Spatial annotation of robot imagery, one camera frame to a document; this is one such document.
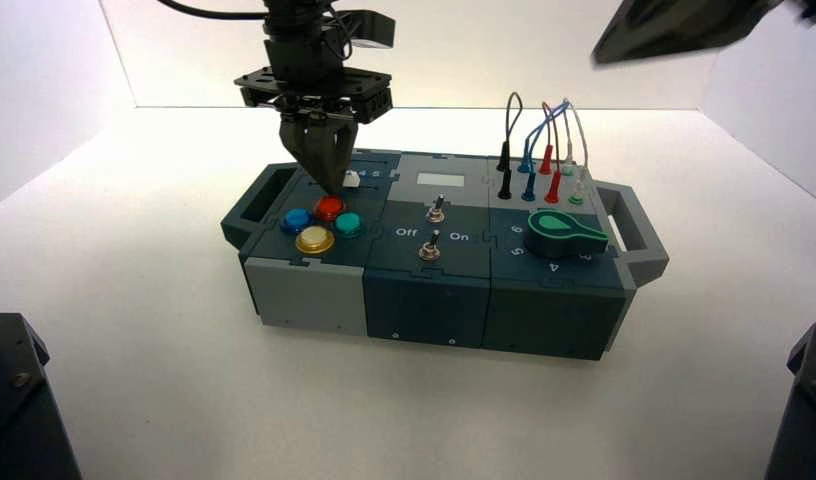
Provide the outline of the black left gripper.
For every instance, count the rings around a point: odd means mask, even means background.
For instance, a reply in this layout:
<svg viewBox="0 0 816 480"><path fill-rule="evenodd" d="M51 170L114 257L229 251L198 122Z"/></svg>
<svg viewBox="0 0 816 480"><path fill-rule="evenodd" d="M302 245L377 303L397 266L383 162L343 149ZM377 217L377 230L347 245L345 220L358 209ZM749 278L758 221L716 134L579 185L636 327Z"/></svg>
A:
<svg viewBox="0 0 816 480"><path fill-rule="evenodd" d="M264 67L234 84L246 106L281 114L279 137L285 149L320 187L336 195L352 158L358 124L369 124L392 108L390 81L389 74L344 67L306 84L284 80Z"/></svg>

